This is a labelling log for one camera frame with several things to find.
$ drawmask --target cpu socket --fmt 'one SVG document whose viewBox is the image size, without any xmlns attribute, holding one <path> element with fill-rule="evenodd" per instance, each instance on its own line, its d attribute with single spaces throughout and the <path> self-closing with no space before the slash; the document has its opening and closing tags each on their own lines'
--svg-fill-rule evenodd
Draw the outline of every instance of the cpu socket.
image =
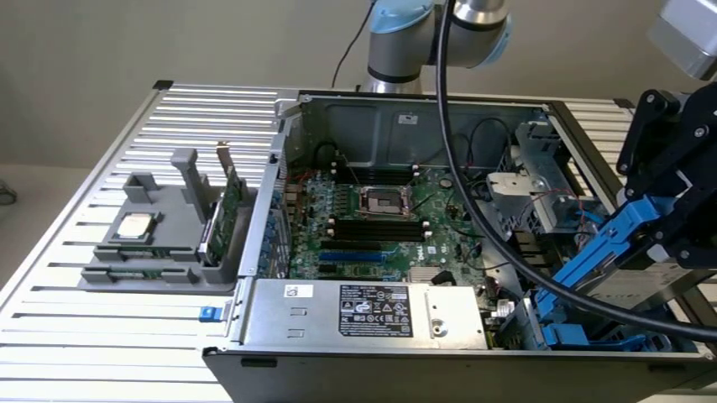
<svg viewBox="0 0 717 403">
<path fill-rule="evenodd" d="M 410 190 L 407 187 L 360 188 L 360 211 L 380 216 L 408 217 Z"/>
</svg>

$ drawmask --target motherboard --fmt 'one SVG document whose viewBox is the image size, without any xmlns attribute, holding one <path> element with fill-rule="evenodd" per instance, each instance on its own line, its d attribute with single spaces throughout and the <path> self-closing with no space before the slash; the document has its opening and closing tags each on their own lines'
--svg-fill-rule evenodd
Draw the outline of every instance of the motherboard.
<svg viewBox="0 0 717 403">
<path fill-rule="evenodd" d="M 448 173 L 415 166 L 293 174 L 288 277 L 479 286 L 480 237 L 454 192 Z"/>
</svg>

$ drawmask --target green circuit board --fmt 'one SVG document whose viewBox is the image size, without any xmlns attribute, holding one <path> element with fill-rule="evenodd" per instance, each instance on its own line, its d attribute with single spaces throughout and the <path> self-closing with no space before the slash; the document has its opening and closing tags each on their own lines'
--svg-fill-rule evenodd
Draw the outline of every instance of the green circuit board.
<svg viewBox="0 0 717 403">
<path fill-rule="evenodd" d="M 442 170 L 423 171 L 407 186 L 337 184 L 327 172 L 311 172 L 293 177 L 300 179 L 291 181 L 287 186 L 288 214 L 292 223 L 289 278 L 320 280 L 339 277 L 410 281 L 408 271 L 412 268 L 422 268 L 428 273 L 448 270 L 458 285 L 476 286 L 483 283 L 480 271 L 483 261 L 472 250 L 479 238 L 470 236 L 475 230 L 470 222 L 463 221 L 463 207 L 452 195 L 452 186 L 446 186 L 446 180 L 450 181 L 450 178 Z M 404 192 L 408 209 L 403 216 L 360 211 L 362 193 L 366 194 L 367 187 L 395 194 Z M 379 242 L 378 253 L 383 255 L 380 262 L 325 262 L 319 259 L 319 255 L 323 252 L 321 241 L 331 240 L 327 234 L 327 228 L 331 226 L 329 217 L 367 221 L 427 222 L 426 230 L 431 235 L 423 242 Z M 329 275 L 321 273 L 320 264 L 335 265 L 336 271 Z"/>
</svg>

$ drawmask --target sticker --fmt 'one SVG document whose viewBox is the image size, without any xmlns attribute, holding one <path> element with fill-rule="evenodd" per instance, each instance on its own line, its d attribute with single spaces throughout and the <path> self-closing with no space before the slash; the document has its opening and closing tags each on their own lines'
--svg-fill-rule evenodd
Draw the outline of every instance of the sticker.
<svg viewBox="0 0 717 403">
<path fill-rule="evenodd" d="M 337 331 L 347 337 L 411 338 L 411 305 L 407 287 L 341 285 Z"/>
<path fill-rule="evenodd" d="M 311 298 L 313 296 L 313 285 L 311 284 L 285 284 L 283 286 L 284 298 Z"/>
<path fill-rule="evenodd" d="M 399 124 L 418 124 L 418 115 L 399 115 Z"/>
</svg>

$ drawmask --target black cable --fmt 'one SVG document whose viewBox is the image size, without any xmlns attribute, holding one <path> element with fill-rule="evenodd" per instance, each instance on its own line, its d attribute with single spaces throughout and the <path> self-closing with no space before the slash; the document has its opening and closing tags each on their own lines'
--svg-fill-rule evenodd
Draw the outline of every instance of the black cable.
<svg viewBox="0 0 717 403">
<path fill-rule="evenodd" d="M 503 130 L 504 130 L 504 148 L 507 149 L 507 159 L 508 159 L 508 162 L 510 162 L 510 158 L 511 158 L 511 154 L 510 154 L 510 146 L 511 146 L 511 135 L 512 135 L 512 131 L 510 130 L 510 128 L 507 127 L 507 123 L 504 122 L 503 119 L 500 118 L 483 118 L 478 121 L 478 123 L 475 123 L 475 126 L 472 127 L 472 130 L 470 130 L 470 136 L 468 136 L 468 154 L 466 156 L 466 160 L 468 160 L 468 157 L 470 157 L 470 164 L 472 165 L 472 162 L 474 162 L 474 154 L 472 154 L 472 139 L 475 138 L 475 133 L 478 131 L 478 129 L 480 128 L 480 126 L 483 126 L 483 123 L 486 122 L 496 122 L 500 126 L 503 126 Z"/>
<path fill-rule="evenodd" d="M 511 262 L 503 262 L 500 264 L 495 264 L 494 266 L 491 267 L 482 267 L 480 270 L 486 271 L 486 270 L 494 270 L 494 269 L 498 269 L 506 265 L 508 265 Z"/>
<path fill-rule="evenodd" d="M 458 172 L 458 164 L 455 162 L 455 149 L 450 142 L 450 120 L 448 120 L 448 95 L 446 88 L 446 57 L 448 50 L 448 31 L 450 31 L 450 15 L 455 6 L 455 0 L 446 0 L 443 6 L 443 14 L 440 18 L 440 28 L 438 34 L 438 51 L 435 62 L 435 100 L 438 103 L 438 114 L 440 117 L 440 129 L 443 136 L 444 148 L 447 150 L 448 167 L 455 177 L 455 185 L 460 192 L 460 196 L 468 208 L 468 214 L 478 228 L 483 232 L 486 238 L 492 242 L 495 249 L 510 262 L 515 270 L 546 291 L 555 294 L 562 300 L 574 304 L 578 308 L 591 311 L 593 313 L 606 317 L 607 319 L 625 323 L 631 326 L 641 327 L 682 338 L 689 338 L 703 343 L 717 342 L 717 327 L 698 326 L 691 323 L 662 321 L 651 317 L 637 314 L 627 309 L 613 306 L 606 302 L 598 301 L 595 298 L 583 296 L 575 293 L 563 284 L 558 283 L 550 277 L 543 276 L 523 260 L 519 254 L 503 242 L 503 239 L 492 229 L 484 215 L 480 213 L 475 203 L 470 201 L 468 187 L 466 180 Z"/>
<path fill-rule="evenodd" d="M 316 147 L 313 147 L 313 156 L 311 158 L 311 168 L 315 170 L 317 170 L 317 152 L 327 145 L 329 145 L 333 148 L 333 152 L 336 152 L 337 150 L 337 145 L 335 141 L 324 140 L 324 141 L 317 142 Z"/>
<path fill-rule="evenodd" d="M 426 196 L 426 198 L 423 200 L 420 200 L 415 206 L 411 208 L 411 212 L 414 212 L 415 210 L 418 210 L 418 207 L 420 207 L 423 204 L 426 204 L 426 202 L 438 194 L 438 192 L 432 192 L 430 195 Z"/>
<path fill-rule="evenodd" d="M 371 17 L 372 6 L 375 5 L 376 5 L 376 0 L 371 0 L 371 6 L 368 7 L 368 12 L 366 13 L 366 16 L 363 18 L 360 27 L 358 28 L 356 36 L 354 36 L 354 39 L 351 40 L 351 43 L 348 44 L 348 47 L 346 48 L 344 55 L 340 56 L 340 60 L 337 61 L 336 69 L 333 70 L 333 78 L 331 79 L 331 88 L 336 86 L 336 77 L 337 77 L 337 71 L 340 70 L 340 65 L 344 63 L 346 56 L 348 55 L 348 52 L 351 52 L 351 48 L 354 44 L 356 43 L 356 39 L 359 39 L 360 33 L 363 32 L 363 27 L 366 26 L 366 22 L 368 21 L 368 17 Z"/>
</svg>

